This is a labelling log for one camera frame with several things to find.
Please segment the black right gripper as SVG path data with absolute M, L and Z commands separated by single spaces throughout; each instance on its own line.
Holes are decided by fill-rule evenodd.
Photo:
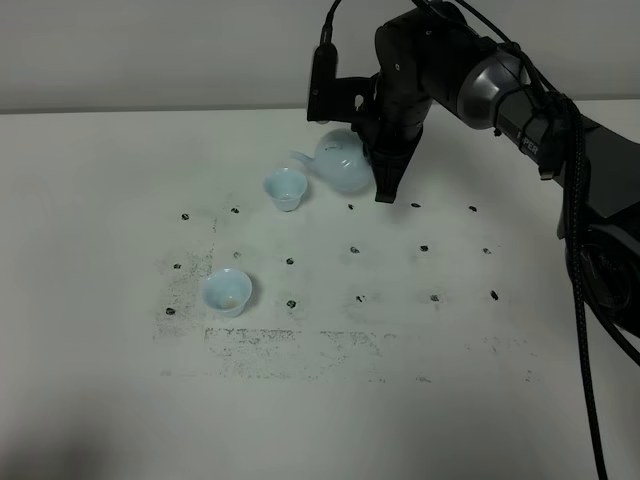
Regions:
M 394 203 L 423 134 L 431 99 L 406 99 L 388 89 L 378 74 L 337 78 L 332 120 L 351 126 L 365 146 L 376 184 L 375 201 Z

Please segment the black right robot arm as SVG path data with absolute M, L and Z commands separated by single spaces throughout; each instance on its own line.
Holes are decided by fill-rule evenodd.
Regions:
M 312 63 L 307 117 L 350 125 L 373 170 L 376 198 L 395 200 L 433 104 L 475 130 L 504 136 L 562 182 L 574 156 L 565 97 L 544 88 L 518 45 L 476 33 L 458 6 L 419 1 L 380 26 L 371 77 L 341 78 L 333 23 L 326 20 Z M 580 260 L 594 314 L 639 331 L 639 146 L 583 118 L 584 230 Z

